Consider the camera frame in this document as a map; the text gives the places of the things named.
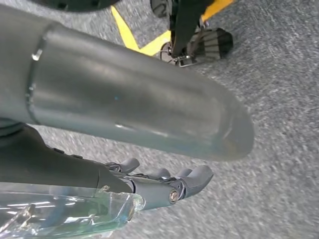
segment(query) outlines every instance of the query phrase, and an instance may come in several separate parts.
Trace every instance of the bolt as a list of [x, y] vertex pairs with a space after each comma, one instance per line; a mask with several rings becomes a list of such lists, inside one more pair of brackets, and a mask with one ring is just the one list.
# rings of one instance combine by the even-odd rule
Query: bolt
[[172, 190], [169, 194], [169, 201], [172, 204], [176, 203], [178, 200], [178, 193], [176, 190]]

